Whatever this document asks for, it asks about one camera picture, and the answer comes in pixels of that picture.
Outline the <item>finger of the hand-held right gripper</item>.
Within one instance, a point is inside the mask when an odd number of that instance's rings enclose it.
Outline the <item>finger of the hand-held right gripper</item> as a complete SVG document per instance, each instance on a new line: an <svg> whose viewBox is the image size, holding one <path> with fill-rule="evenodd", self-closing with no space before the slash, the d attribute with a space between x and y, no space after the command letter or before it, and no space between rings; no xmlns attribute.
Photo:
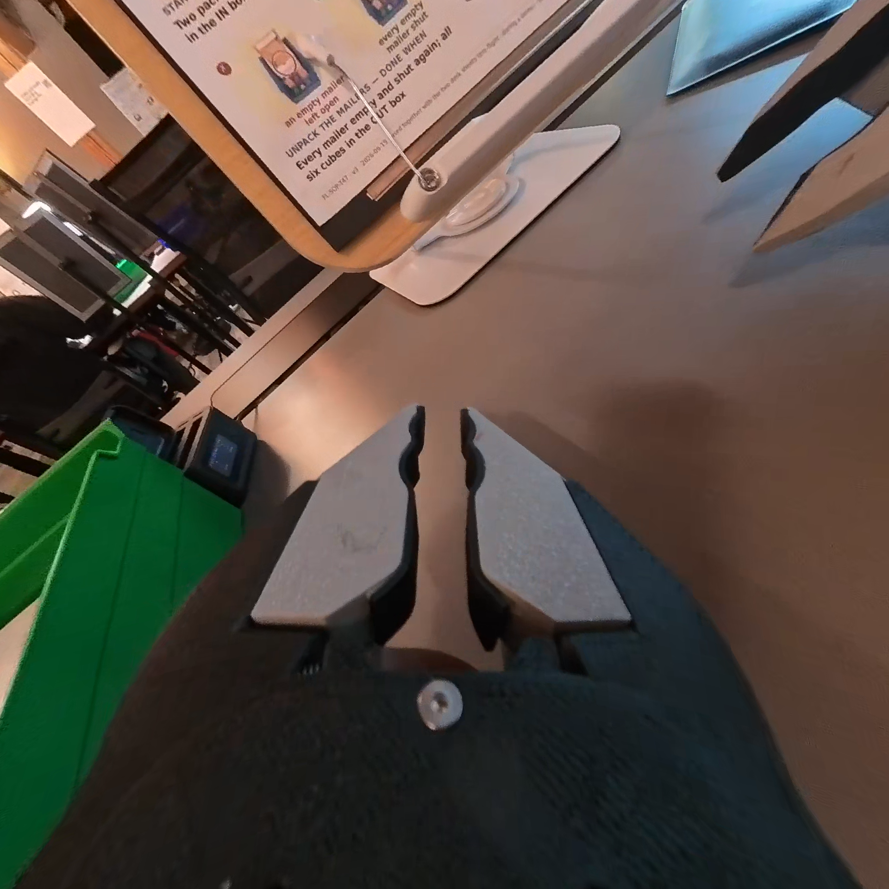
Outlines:
<svg viewBox="0 0 889 889"><path fill-rule="evenodd" d="M800 169L758 235L753 244L757 255L802 242L887 199L886 106L870 116L843 100L831 100L766 152L810 137L809 167Z"/></svg>
<svg viewBox="0 0 889 889"><path fill-rule="evenodd" d="M727 182L847 94L887 58L887 51L888 3L855 2L762 106L718 168L718 180Z"/></svg>

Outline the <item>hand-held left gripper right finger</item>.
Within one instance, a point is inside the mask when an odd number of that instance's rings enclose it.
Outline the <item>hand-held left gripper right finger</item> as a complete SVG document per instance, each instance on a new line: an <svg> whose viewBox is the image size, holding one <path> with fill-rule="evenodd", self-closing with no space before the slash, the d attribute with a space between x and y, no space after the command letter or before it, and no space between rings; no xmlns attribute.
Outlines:
<svg viewBox="0 0 889 889"><path fill-rule="evenodd" d="M461 410L470 618L487 651L629 628L632 617L565 478Z"/></svg>

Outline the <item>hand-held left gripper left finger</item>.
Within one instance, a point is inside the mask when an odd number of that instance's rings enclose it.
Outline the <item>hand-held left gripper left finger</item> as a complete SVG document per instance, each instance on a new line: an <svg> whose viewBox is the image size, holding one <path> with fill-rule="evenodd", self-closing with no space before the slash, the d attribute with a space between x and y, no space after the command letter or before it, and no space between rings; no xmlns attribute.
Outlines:
<svg viewBox="0 0 889 889"><path fill-rule="evenodd" d="M317 479L250 613L259 627L365 628L383 645L416 601L423 406L409 405Z"/></svg>

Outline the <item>green plastic bin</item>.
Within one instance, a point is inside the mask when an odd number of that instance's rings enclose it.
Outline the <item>green plastic bin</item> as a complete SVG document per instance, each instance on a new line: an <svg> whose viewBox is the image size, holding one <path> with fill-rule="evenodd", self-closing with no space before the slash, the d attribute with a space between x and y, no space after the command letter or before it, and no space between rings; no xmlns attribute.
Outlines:
<svg viewBox="0 0 889 889"><path fill-rule="evenodd" d="M2 818L53 818L238 507L103 423L2 513L2 623L37 614L2 708Z"/></svg>

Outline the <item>silver metal tray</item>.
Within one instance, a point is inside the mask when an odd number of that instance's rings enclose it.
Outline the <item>silver metal tray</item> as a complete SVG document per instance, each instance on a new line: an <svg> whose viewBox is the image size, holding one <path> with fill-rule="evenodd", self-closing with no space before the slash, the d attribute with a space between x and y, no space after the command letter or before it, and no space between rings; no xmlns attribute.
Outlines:
<svg viewBox="0 0 889 889"><path fill-rule="evenodd" d="M688 1L666 95L700 83L832 22L853 1Z"/></svg>

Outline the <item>black device with small screen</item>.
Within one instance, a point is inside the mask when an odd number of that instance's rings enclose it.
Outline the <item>black device with small screen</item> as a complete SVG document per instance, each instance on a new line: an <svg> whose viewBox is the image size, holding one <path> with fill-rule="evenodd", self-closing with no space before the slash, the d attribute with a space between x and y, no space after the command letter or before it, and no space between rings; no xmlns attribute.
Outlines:
<svg viewBox="0 0 889 889"><path fill-rule="evenodd" d="M186 479L234 507L244 505L258 439L241 421L212 406L175 427L129 406L113 406L104 418Z"/></svg>

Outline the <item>black office chair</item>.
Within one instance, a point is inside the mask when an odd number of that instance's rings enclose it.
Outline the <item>black office chair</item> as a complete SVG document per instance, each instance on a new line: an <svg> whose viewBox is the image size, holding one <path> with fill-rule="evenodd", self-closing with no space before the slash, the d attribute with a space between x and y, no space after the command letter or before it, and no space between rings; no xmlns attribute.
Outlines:
<svg viewBox="0 0 889 889"><path fill-rule="evenodd" d="M114 407L150 413L196 379L151 337L124 340L108 355L79 342L108 321L81 322L41 295L1 300L2 439L46 456L70 450Z"/></svg>

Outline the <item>instruction sheet on wooden stand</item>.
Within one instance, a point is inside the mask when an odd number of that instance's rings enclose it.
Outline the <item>instruction sheet on wooden stand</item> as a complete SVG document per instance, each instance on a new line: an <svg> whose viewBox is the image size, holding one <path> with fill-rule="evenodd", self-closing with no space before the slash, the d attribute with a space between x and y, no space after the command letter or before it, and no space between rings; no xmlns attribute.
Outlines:
<svg viewBox="0 0 889 889"><path fill-rule="evenodd" d="M155 49L117 2L73 2L72 6L103 42L132 70L171 113L188 136L206 153L237 190L296 252L318 265L344 271L369 271L398 258L425 227L400 211L407 187L423 192L436 188L426 163L452 136L489 111L558 43L558 31L582 6L599 2L571 2L572 11L557 21L544 37L536 32L456 106L447 120L419 144L397 148L397 159L368 189L321 231L295 206L288 195L253 159L210 107Z"/></svg>

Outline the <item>grey computer monitor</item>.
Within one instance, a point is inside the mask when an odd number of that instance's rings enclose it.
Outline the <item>grey computer monitor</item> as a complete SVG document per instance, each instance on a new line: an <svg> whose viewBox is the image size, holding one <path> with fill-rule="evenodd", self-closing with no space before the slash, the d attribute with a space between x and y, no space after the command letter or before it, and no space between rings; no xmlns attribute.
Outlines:
<svg viewBox="0 0 889 889"><path fill-rule="evenodd" d="M65 220L105 246L145 256L159 236L115 203L51 152L45 152L25 181L25 190Z"/></svg>
<svg viewBox="0 0 889 889"><path fill-rule="evenodd" d="M80 321L115 307L132 285L113 257L43 205L2 219L2 268Z"/></svg>

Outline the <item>printed instruction sheet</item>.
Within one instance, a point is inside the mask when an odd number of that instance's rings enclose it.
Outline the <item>printed instruction sheet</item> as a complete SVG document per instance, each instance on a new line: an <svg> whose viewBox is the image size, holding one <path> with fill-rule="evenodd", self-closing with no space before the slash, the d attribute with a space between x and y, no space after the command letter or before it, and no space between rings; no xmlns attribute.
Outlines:
<svg viewBox="0 0 889 889"><path fill-rule="evenodd" d="M564 1L117 5L310 220L333 222Z"/></svg>

